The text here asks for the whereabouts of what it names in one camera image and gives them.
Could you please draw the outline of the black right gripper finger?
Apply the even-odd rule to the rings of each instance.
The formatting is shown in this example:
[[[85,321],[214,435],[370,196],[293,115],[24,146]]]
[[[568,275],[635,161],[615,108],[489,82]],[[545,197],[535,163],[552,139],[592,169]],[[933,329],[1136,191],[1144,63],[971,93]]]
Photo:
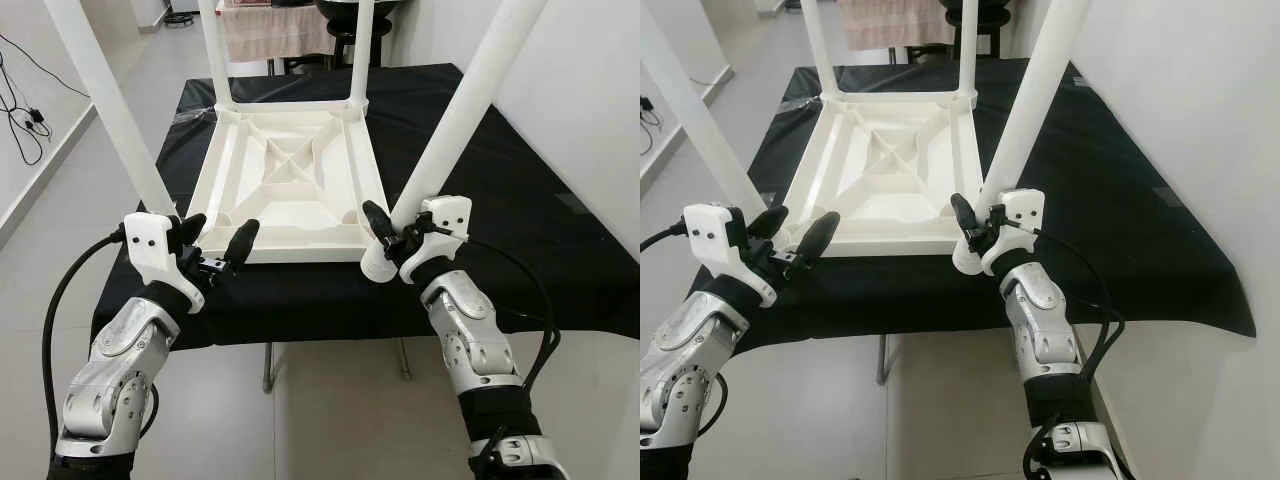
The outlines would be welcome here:
[[[961,193],[952,193],[950,204],[955,212],[957,225],[964,236],[969,250],[975,250],[983,237],[983,223],[978,219],[975,210]]]
[[[365,200],[361,204],[361,210],[367,220],[372,237],[384,250],[398,243],[398,233],[384,207],[371,200]]]

